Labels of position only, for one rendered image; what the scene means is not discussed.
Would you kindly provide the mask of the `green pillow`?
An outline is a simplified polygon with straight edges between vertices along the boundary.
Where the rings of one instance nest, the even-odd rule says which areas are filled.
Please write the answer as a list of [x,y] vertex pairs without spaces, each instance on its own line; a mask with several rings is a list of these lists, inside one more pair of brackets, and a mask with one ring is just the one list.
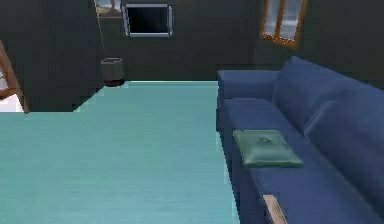
[[234,130],[241,160],[248,168],[297,168],[304,165],[277,130]]

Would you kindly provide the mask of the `silver framed television set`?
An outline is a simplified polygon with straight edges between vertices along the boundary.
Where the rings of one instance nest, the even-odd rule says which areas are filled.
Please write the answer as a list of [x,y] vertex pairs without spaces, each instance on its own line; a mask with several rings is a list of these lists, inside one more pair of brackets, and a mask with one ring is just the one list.
[[173,8],[169,4],[122,4],[121,13],[127,37],[158,38],[173,35]]

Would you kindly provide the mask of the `framed wall picture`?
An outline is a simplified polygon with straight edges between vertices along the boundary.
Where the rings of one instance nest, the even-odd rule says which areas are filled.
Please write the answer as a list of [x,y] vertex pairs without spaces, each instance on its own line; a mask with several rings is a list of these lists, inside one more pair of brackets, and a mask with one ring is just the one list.
[[121,16],[121,0],[95,0],[96,12],[102,18]]

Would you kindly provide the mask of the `blue sofa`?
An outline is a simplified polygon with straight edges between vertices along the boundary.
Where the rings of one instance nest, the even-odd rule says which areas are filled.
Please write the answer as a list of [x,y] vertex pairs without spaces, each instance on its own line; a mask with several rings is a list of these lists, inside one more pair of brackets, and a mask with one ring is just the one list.
[[[291,57],[278,71],[221,70],[216,129],[240,224],[384,224],[384,92]],[[234,130],[277,130],[304,165],[248,168]]]

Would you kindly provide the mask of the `tan flat object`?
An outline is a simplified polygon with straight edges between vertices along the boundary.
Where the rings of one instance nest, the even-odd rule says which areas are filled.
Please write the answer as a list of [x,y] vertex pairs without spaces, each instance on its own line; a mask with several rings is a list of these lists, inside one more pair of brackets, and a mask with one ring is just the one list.
[[274,195],[264,195],[263,199],[271,217],[271,224],[288,224],[277,198]]

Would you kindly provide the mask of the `grey bin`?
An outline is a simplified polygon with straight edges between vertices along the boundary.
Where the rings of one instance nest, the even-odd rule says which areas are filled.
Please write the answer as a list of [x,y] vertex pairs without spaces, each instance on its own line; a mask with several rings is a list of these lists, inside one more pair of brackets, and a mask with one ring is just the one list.
[[121,58],[105,58],[101,61],[104,84],[109,87],[124,84],[123,63]]

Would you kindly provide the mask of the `brown wooden door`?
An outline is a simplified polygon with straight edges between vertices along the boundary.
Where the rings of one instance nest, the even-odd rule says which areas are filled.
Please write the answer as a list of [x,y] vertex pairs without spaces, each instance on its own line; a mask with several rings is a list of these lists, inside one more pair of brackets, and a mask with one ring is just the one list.
[[19,99],[23,112],[25,114],[28,114],[30,112],[30,109],[27,105],[25,95],[23,93],[22,88],[20,87],[16,73],[12,67],[12,63],[6,53],[5,47],[1,40],[0,40],[0,71],[4,74],[5,80],[7,83],[7,88],[5,90],[0,90],[0,99],[5,99],[6,97],[9,97],[15,94]]

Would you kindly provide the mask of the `wooden framed window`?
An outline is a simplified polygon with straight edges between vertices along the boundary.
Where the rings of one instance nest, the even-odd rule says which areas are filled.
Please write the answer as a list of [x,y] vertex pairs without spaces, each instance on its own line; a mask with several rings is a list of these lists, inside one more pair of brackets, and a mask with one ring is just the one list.
[[264,0],[260,37],[297,49],[307,0]]

